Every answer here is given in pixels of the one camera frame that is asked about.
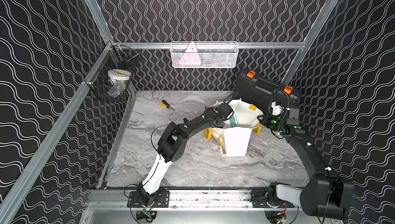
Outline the white pouch with yellow handles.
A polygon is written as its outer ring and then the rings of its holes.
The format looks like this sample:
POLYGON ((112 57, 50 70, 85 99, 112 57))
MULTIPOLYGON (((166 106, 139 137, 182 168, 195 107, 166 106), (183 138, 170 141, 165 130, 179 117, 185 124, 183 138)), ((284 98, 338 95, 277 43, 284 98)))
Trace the white pouch with yellow handles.
POLYGON ((263 112, 253 104, 239 100, 232 100, 230 106, 233 108, 237 120, 237 127, 231 127, 230 121, 226 121, 223 128, 209 128, 204 130, 205 138, 214 138, 220 145, 220 153, 226 157, 244 157, 247 152, 252 132, 259 134, 262 125, 257 117, 263 112))

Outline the teal utility knife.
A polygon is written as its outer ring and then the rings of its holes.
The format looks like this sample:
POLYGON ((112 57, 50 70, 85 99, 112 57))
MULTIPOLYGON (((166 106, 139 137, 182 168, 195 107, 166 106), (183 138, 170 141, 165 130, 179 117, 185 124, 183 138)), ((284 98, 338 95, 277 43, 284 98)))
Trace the teal utility knife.
POLYGON ((230 121, 231 127, 237 127, 237 120, 236 120, 236 117, 235 117, 235 116, 232 116, 232 117, 229 119, 229 121, 230 121))

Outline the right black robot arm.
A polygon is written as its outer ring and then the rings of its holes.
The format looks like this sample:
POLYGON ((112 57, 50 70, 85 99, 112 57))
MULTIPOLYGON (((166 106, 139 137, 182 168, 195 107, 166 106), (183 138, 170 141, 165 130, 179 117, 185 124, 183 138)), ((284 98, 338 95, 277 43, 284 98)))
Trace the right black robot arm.
POLYGON ((290 95, 281 89, 273 90, 268 111, 257 119, 278 139, 285 139, 303 163, 309 182, 303 188, 273 182, 264 199, 270 205, 289 202, 300 207, 308 216, 323 220, 345 220, 348 217, 354 185, 341 177, 323 159, 311 136, 291 116, 299 112, 291 105, 290 95))

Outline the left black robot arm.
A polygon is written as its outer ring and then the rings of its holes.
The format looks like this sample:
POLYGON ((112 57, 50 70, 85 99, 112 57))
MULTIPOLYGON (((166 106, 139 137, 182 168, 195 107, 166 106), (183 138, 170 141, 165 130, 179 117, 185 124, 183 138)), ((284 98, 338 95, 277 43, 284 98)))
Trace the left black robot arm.
POLYGON ((214 107, 205 107, 203 113, 181 124, 170 123, 161 135, 155 151, 155 162, 138 186, 137 192, 141 199, 151 201, 160 187, 160 183, 172 163, 179 160, 186 151, 190 138, 209 128, 222 128, 233 115, 230 102, 238 93, 228 95, 222 103, 214 107))

